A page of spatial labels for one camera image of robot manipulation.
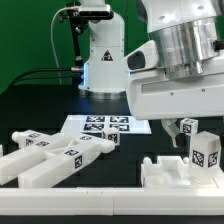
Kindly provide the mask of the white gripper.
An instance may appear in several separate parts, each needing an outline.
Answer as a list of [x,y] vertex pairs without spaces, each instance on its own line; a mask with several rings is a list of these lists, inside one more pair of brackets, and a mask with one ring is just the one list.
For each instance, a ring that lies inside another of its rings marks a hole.
[[138,120],[161,120],[173,146],[184,147],[185,134],[177,118],[224,116],[224,50],[205,60],[198,76],[169,80],[156,67],[158,50],[153,40],[123,58],[129,73],[126,94],[129,110]]

